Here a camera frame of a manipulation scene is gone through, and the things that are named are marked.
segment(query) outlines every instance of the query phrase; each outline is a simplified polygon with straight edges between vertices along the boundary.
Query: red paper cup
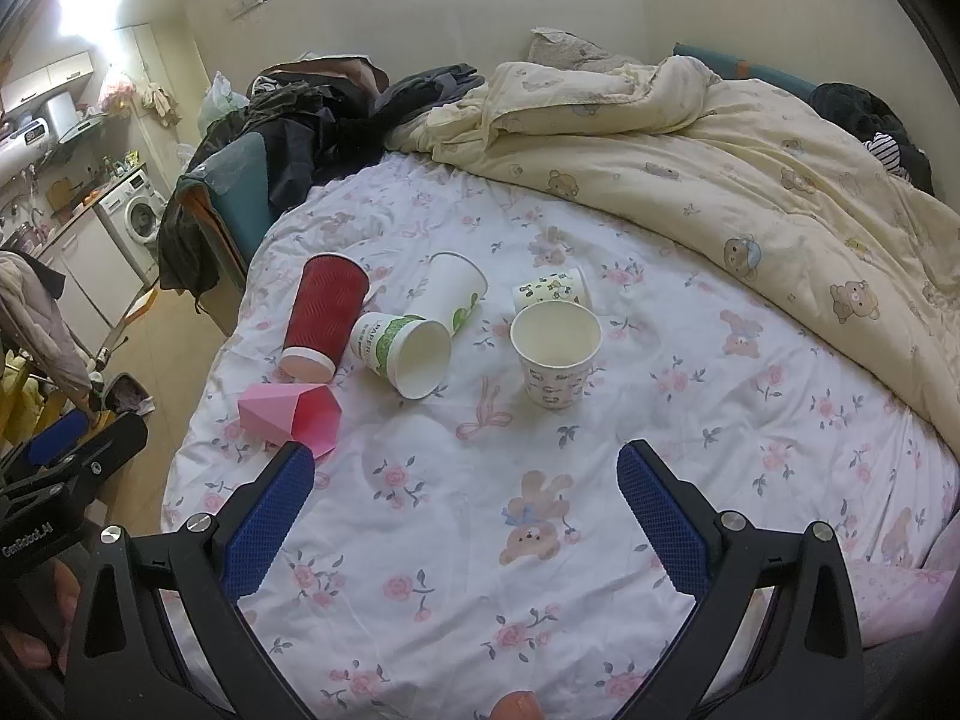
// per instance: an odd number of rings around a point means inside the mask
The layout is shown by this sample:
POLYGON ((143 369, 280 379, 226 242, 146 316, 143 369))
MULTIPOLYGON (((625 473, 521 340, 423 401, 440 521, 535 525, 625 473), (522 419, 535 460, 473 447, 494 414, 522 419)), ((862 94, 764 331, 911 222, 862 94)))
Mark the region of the red paper cup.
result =
POLYGON ((307 260, 283 340, 282 370, 312 384, 333 379, 369 288, 366 271, 349 257, 328 252, 307 260))

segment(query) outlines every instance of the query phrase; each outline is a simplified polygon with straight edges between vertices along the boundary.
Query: water heater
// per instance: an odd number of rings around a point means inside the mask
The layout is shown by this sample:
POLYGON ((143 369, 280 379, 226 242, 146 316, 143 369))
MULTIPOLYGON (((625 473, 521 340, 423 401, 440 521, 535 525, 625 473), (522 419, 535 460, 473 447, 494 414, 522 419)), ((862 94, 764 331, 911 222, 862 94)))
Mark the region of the water heater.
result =
POLYGON ((50 128, 43 119, 34 119, 0 141, 0 187, 25 167, 37 162, 49 151, 50 146, 50 128))

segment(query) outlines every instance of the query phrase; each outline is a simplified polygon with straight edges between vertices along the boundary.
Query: washing machine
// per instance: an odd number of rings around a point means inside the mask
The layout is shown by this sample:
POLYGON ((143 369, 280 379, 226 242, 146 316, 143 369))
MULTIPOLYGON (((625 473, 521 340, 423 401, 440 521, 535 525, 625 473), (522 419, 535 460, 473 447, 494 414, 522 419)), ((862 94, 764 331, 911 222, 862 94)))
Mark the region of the washing machine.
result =
POLYGON ((149 287, 160 275, 157 230, 166 201, 154 189, 145 170, 136 170, 96 205, 98 217, 127 261, 149 287))

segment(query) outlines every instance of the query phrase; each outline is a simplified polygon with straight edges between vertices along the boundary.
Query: upper cabinet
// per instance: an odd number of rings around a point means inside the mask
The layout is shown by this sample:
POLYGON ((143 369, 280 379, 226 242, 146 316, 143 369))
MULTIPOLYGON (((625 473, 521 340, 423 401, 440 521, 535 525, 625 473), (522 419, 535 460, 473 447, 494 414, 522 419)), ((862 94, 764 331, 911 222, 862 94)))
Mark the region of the upper cabinet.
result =
POLYGON ((45 100, 66 88, 79 93, 92 75, 90 54, 83 52, 10 81, 0 88, 4 118, 18 119, 26 111, 35 111, 45 100))

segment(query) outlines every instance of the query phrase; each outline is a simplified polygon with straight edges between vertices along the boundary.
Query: white floral bedsheet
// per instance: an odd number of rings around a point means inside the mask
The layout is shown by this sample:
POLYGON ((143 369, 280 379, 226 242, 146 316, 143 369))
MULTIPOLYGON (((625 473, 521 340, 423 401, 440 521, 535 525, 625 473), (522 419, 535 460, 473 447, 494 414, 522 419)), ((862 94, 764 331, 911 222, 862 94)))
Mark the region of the white floral bedsheet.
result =
MULTIPOLYGON (((315 188, 267 235, 174 460, 165 530, 217 511, 275 451, 240 428, 236 399, 285 380, 277 356, 301 267, 325 250, 368 270, 372 310, 401 313, 437 250, 472 258, 491 288, 422 401, 347 351, 332 385, 337 448, 260 591, 240 602, 320 718, 474 720, 518 689, 556 720, 613 716, 691 608, 617 489, 616 453, 634 437, 717 509, 784 530, 827 520, 849 557, 919 565, 949 518, 957 465, 933 429, 706 259, 392 154, 315 188), (509 288, 573 265, 606 338, 582 403, 548 412, 522 389, 509 288)), ((184 615, 172 616, 202 675, 184 615)))

